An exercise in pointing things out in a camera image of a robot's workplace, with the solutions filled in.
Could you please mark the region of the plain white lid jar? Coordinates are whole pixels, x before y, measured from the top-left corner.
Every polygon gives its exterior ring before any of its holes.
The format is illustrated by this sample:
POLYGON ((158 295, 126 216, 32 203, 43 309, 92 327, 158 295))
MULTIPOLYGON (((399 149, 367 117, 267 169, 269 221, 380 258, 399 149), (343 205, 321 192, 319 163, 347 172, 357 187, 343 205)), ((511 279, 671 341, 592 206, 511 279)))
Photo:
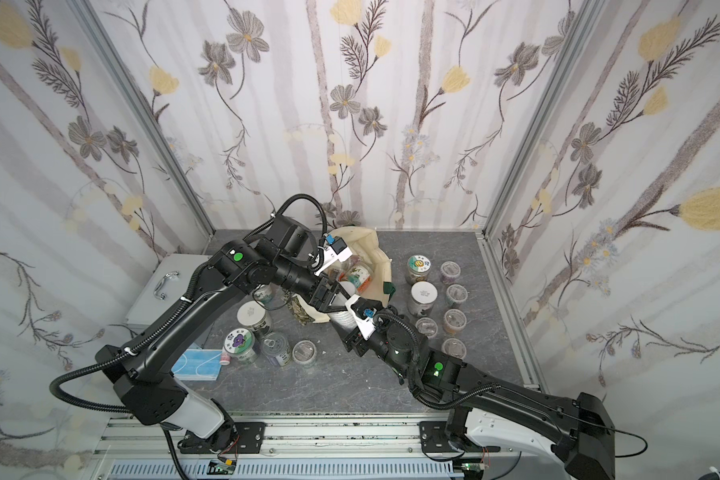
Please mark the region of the plain white lid jar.
POLYGON ((255 301, 242 304, 236 315, 238 323, 257 338, 268 335, 272 328, 269 312, 255 301))

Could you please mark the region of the white purple cartoon seed jar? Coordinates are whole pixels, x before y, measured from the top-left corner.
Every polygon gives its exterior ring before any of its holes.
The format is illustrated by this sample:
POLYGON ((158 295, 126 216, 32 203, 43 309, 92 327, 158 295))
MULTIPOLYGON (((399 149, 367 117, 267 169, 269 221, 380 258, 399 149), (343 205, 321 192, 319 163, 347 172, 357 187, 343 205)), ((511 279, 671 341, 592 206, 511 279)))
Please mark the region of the white purple cartoon seed jar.
POLYGON ((242 365, 253 364, 258 357, 255 335, 246 328, 232 330, 224 339, 223 349, 242 365))

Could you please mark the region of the white cartoon label seed jar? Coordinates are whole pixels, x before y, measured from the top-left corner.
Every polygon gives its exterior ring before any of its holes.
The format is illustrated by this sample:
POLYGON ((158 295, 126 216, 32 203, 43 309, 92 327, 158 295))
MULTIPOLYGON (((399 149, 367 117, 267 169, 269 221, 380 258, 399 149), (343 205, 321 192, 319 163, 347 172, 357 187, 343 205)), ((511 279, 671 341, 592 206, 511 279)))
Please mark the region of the white cartoon label seed jar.
POLYGON ((421 254, 414 254, 406 261, 405 279, 409 285, 427 281, 432 268, 431 260, 421 254))

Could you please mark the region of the yellow stripe lid jar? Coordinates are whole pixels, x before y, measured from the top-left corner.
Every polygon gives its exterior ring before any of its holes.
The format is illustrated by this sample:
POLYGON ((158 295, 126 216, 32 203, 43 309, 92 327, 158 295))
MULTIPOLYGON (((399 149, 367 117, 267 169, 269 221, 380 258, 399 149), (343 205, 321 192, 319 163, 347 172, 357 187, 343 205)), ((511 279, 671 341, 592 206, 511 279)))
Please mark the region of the yellow stripe lid jar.
POLYGON ((466 345, 457 338, 447 338, 443 341, 441 351, 454 358, 464 360, 467 355, 466 345))

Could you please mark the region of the clear jar brown contents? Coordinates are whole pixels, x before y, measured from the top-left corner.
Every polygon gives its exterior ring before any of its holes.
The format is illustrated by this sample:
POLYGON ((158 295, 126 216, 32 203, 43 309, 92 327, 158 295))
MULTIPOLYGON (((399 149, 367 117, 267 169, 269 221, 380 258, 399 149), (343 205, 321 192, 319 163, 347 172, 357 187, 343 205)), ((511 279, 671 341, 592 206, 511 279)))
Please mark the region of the clear jar brown contents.
POLYGON ((443 316, 444 330, 451 335, 462 332, 468 324, 465 313, 459 309, 449 309, 443 316))

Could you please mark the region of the clear jar grey contents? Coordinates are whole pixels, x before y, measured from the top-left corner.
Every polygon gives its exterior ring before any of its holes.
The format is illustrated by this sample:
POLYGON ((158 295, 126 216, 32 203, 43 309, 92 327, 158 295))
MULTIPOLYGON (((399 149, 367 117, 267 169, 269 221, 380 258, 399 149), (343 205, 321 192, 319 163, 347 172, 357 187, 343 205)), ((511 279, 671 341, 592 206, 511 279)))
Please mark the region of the clear jar grey contents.
POLYGON ((451 284, 445 291, 449 309, 460 309, 469 297, 468 290, 460 284, 451 284))

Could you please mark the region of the clear purple label seed jar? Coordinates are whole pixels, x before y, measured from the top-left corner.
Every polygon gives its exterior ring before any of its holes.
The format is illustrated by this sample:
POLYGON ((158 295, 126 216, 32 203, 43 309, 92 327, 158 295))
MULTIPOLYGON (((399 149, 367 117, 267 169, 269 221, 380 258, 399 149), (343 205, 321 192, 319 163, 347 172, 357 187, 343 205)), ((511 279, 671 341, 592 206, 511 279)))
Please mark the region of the clear purple label seed jar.
POLYGON ((443 284, 450 285, 456 283, 461 273, 462 269, 455 261, 445 261, 440 266, 440 278, 443 284))

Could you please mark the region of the grey label seed jar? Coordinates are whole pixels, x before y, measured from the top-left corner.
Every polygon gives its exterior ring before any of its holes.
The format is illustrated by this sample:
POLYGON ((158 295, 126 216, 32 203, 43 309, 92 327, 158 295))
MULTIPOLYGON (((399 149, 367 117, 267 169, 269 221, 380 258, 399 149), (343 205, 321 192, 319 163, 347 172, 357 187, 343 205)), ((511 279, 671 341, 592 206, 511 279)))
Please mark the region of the grey label seed jar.
POLYGON ((345 305, 331 306, 327 315, 332 322, 337 323, 346 330, 357 327, 354 312, 345 305))

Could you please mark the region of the red orange label seed jar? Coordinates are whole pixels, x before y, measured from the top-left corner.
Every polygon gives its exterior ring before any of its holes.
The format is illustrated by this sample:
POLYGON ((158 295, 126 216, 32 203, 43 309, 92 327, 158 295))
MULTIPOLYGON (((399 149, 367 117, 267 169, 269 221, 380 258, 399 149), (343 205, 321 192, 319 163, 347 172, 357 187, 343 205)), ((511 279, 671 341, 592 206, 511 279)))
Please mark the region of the red orange label seed jar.
POLYGON ((371 284, 373 271, 364 264, 355 264, 350 267, 344 275, 347 282, 351 283, 357 292, 363 292, 371 284))

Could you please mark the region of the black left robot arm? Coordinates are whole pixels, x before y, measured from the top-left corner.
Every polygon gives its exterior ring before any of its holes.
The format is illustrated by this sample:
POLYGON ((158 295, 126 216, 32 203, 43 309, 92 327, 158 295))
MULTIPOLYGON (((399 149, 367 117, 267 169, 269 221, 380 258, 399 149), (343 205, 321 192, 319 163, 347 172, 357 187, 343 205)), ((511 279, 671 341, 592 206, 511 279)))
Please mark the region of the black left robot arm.
POLYGON ((216 402, 184 386, 172 372, 174 364, 215 320, 251 295, 274 284, 326 312, 339 285, 324 272, 350 255, 344 239, 323 231, 319 236, 287 216, 290 205, 310 195, 296 194, 244 238, 232 240, 190 276, 186 291, 144 332, 120 347, 104 347, 93 365, 52 380, 57 399, 87 410, 130 414, 144 425, 184 429, 212 451, 237 437, 232 418, 216 402), (64 384, 101 372, 119 399, 108 405, 64 391, 64 384))

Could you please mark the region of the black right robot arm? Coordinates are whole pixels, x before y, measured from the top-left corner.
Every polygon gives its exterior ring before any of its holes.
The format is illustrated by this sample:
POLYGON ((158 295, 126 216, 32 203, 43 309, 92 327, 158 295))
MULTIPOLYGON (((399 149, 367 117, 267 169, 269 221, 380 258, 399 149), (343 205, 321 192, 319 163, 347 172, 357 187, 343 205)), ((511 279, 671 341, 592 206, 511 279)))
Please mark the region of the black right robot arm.
POLYGON ((575 398, 538 392, 501 380, 429 344, 413 325, 388 311, 372 320, 365 336, 355 322, 334 322, 345 348, 372 352, 427 408, 446 411, 456 421, 454 440, 481 445, 486 427, 479 412, 493 414, 549 441, 545 454, 575 479, 616 476, 614 423, 603 402, 582 392, 575 398))

